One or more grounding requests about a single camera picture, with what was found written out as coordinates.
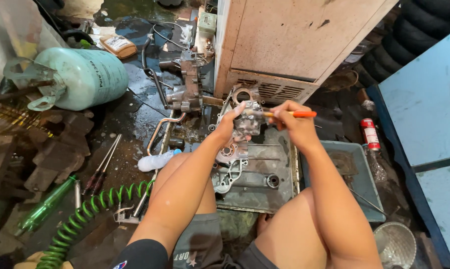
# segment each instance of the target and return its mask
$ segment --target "tire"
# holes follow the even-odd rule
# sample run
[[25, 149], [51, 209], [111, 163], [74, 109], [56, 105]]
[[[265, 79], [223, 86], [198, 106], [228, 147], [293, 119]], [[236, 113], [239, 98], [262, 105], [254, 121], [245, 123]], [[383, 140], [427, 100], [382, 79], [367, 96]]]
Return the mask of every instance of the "tire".
[[399, 16], [394, 22], [393, 36], [409, 52], [418, 56], [439, 42], [412, 25], [403, 16]]
[[422, 9], [450, 21], [450, 0], [416, 0]]
[[401, 3], [401, 15], [412, 25], [438, 40], [450, 34], [450, 21], [428, 13], [413, 0]]
[[381, 44], [389, 56], [391, 56], [391, 58], [402, 66], [407, 65], [410, 61], [417, 57], [417, 55], [409, 52], [397, 40], [395, 40], [393, 34], [388, 34], [385, 36], [381, 41]]
[[377, 82], [366, 70], [361, 64], [357, 64], [353, 67], [353, 70], [358, 73], [358, 80], [361, 84], [363, 84], [366, 88], [371, 85], [377, 85], [379, 82]]
[[394, 74], [403, 67], [387, 53], [383, 45], [377, 46], [370, 53], [373, 54], [376, 61], [391, 74]]
[[383, 82], [386, 78], [390, 77], [392, 73], [389, 73], [382, 67], [374, 58], [373, 54], [366, 53], [361, 58], [361, 65], [366, 69], [377, 82]]

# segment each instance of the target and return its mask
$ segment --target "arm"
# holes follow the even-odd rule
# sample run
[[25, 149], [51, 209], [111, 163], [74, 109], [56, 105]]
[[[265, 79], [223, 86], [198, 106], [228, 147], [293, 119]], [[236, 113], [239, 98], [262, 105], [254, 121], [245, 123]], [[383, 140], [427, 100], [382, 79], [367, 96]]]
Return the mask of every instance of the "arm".
[[129, 244], [153, 239], [165, 247], [170, 257], [179, 236], [198, 209], [218, 151], [230, 142], [233, 119], [244, 108], [241, 105], [226, 113], [217, 129], [168, 178], [149, 204]]
[[311, 111], [286, 101], [273, 108], [278, 129], [288, 129], [292, 142], [305, 155], [317, 223], [335, 268], [382, 268], [373, 232], [316, 135], [312, 118], [295, 119], [287, 111]]

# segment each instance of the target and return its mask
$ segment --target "blue plastic tray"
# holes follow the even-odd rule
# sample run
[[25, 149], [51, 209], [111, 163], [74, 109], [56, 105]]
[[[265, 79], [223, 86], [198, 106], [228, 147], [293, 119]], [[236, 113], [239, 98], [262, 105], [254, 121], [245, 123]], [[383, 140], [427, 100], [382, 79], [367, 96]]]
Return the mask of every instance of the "blue plastic tray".
[[[366, 161], [365, 152], [361, 145], [338, 141], [321, 141], [321, 144], [326, 150], [343, 150], [353, 154], [354, 163], [359, 172], [357, 175], [353, 176], [354, 181], [353, 183], [351, 183], [354, 191], [359, 193], [361, 196], [363, 196], [365, 199], [367, 199], [380, 209], [383, 209], [381, 199], [379, 199], [379, 195], [377, 194], [373, 176], [371, 175], [371, 170], [369, 169], [368, 162]], [[304, 155], [300, 154], [300, 156], [301, 168], [303, 169], [303, 177], [305, 179], [305, 187], [307, 188], [311, 186], [308, 162], [306, 162], [306, 158]], [[365, 213], [365, 216], [369, 222], [384, 222], [386, 220], [386, 216], [378, 212], [371, 205], [357, 196], [354, 197], [356, 197], [359, 205], [361, 206], [361, 209]]]

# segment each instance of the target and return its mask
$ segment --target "black hose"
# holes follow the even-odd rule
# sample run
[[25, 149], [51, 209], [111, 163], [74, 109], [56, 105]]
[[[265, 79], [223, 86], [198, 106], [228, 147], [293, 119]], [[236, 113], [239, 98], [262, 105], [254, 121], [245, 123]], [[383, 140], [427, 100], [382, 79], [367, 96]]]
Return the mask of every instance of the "black hose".
[[[149, 34], [154, 33], [154, 28], [150, 29]], [[162, 105], [165, 109], [168, 109], [167, 100], [165, 99], [165, 90], [162, 89], [162, 86], [160, 85], [160, 81], [158, 80], [157, 73], [155, 70], [151, 68], [147, 68], [147, 61], [145, 59], [145, 50], [147, 49], [148, 45], [150, 44], [150, 41], [152, 41], [151, 37], [149, 36], [147, 40], [145, 41], [144, 45], [142, 46], [142, 68], [144, 69], [145, 75], [150, 77], [154, 80], [155, 86], [157, 87], [158, 95], [160, 97], [160, 101], [162, 101]]]

